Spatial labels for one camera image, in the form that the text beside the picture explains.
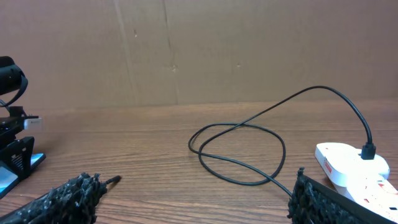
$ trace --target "wooden table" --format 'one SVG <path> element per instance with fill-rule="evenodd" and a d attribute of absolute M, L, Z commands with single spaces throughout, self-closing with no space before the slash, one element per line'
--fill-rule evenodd
<path fill-rule="evenodd" d="M 377 153 L 391 167 L 398 187 L 398 100 L 356 101 L 372 128 Z M 81 172 L 121 175 L 97 209 L 98 223 L 290 223 L 288 196 L 275 184 L 246 187 L 207 172 L 187 147 L 189 137 L 206 124 L 236 122 L 272 105 L 225 103 L 98 110 L 28 111 L 44 117 L 35 152 L 47 155 L 37 170 L 0 200 L 4 215 Z M 277 180 L 293 189 L 296 172 L 330 185 L 314 158 L 320 142 L 361 147 L 362 124 L 341 100 L 288 102 L 252 121 L 279 133 L 287 147 Z M 222 128 L 198 138 L 202 142 Z M 270 134 L 240 128 L 212 142 L 206 152 L 228 156 L 271 174 L 280 162 L 280 143 Z M 238 180 L 262 177 L 245 168 L 205 159 L 215 170 Z"/>

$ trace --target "black plug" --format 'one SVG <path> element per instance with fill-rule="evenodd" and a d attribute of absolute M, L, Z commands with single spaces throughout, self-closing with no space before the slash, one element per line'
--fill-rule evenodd
<path fill-rule="evenodd" d="M 374 155 L 376 154 L 376 146 L 373 143 L 366 143 L 362 147 L 361 158 L 364 160 L 374 159 Z"/>

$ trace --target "beige wall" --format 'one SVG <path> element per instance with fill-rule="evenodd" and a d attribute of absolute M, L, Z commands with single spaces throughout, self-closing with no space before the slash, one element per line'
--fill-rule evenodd
<path fill-rule="evenodd" d="M 32 109 L 396 97 L 398 1 L 2 0 L 0 55 Z"/>

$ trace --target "white plastic part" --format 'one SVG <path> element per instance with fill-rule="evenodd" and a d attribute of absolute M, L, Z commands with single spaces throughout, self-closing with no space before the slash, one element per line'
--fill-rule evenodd
<path fill-rule="evenodd" d="M 387 181 L 390 168 L 379 155 L 363 160 L 353 146 L 317 144 L 315 157 L 336 190 L 363 207 L 398 223 L 398 191 Z"/>
<path fill-rule="evenodd" d="M 32 130 L 37 130 L 41 131 L 43 130 L 43 120 L 42 118 L 31 118 L 31 119 L 26 119 L 24 121 L 24 129 L 32 129 Z"/>

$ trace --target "red label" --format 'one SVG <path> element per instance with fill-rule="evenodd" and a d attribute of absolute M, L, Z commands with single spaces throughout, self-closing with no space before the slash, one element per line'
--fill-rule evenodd
<path fill-rule="evenodd" d="M 326 159 L 325 159 L 325 167 L 329 171 L 329 173 L 331 174 L 331 167 L 329 165 L 329 162 Z"/>

